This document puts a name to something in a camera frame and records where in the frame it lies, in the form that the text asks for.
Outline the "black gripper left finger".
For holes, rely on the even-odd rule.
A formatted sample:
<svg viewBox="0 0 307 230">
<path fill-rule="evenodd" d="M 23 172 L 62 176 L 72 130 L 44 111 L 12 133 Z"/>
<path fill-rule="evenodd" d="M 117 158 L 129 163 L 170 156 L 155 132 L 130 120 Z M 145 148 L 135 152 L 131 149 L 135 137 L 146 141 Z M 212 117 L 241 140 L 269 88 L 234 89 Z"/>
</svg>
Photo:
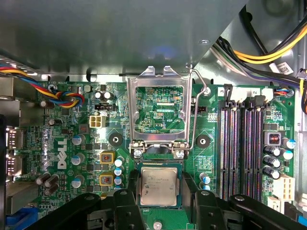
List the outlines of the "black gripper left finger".
<svg viewBox="0 0 307 230">
<path fill-rule="evenodd" d="M 81 194 L 31 225 L 32 230 L 144 230 L 136 202 L 139 171 L 130 172 L 127 189 L 116 189 L 102 199 Z"/>
</svg>

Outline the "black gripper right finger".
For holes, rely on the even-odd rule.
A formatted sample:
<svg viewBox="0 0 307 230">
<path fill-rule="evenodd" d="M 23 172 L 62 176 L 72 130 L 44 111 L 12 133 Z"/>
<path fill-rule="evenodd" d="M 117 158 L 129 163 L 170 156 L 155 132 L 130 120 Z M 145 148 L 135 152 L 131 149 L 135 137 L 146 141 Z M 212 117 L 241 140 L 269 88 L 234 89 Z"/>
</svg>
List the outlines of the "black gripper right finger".
<svg viewBox="0 0 307 230">
<path fill-rule="evenodd" d="M 182 173 L 182 206 L 198 230 L 305 230 L 306 226 L 246 195 L 228 200 L 200 190 Z"/>
</svg>

